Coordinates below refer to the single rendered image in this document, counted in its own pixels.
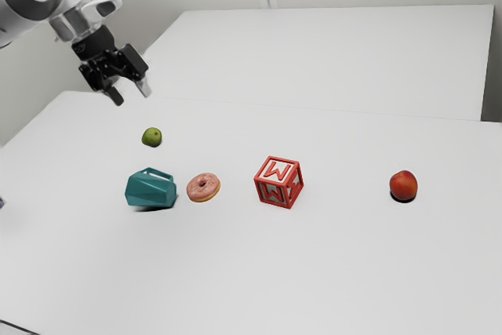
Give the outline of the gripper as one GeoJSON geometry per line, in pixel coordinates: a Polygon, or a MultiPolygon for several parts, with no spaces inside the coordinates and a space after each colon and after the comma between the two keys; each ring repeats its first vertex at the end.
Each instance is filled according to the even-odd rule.
{"type": "Polygon", "coordinates": [[[124,99],[115,88],[115,77],[134,82],[143,97],[151,95],[152,90],[146,78],[149,66],[144,58],[130,44],[117,48],[115,38],[107,26],[103,25],[87,37],[74,42],[71,48],[82,62],[79,70],[89,86],[95,91],[107,92],[116,106],[121,106],[124,99]]]}

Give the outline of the teal faceted mug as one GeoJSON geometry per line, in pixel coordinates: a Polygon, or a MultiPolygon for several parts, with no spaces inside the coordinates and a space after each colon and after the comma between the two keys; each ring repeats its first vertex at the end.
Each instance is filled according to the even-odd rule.
{"type": "Polygon", "coordinates": [[[130,206],[171,208],[176,197],[173,176],[151,167],[132,174],[125,187],[125,199],[130,206]]]}

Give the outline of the green pear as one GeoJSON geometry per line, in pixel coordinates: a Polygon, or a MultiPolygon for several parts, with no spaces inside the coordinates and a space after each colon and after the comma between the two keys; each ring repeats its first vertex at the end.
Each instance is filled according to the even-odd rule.
{"type": "Polygon", "coordinates": [[[141,142],[148,147],[158,147],[162,143],[162,131],[156,127],[147,128],[144,130],[141,142]]]}

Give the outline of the pink frosted donut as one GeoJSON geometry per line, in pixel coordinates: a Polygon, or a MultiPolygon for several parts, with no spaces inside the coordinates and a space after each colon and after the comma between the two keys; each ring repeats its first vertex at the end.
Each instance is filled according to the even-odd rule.
{"type": "Polygon", "coordinates": [[[215,174],[201,173],[187,183],[186,192],[192,202],[206,202],[219,192],[220,186],[220,180],[215,174]]]}

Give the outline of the red letter block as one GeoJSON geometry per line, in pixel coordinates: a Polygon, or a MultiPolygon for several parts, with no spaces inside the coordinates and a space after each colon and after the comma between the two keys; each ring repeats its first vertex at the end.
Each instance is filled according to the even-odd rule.
{"type": "Polygon", "coordinates": [[[291,209],[304,187],[300,163],[269,155],[253,178],[261,202],[291,209]]]}

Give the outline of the red peach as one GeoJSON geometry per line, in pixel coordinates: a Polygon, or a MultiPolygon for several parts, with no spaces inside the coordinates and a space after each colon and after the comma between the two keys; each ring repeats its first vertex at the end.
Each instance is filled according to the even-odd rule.
{"type": "Polygon", "coordinates": [[[410,171],[401,170],[391,176],[389,189],[395,199],[402,202],[410,201],[418,192],[417,179],[410,171]]]}

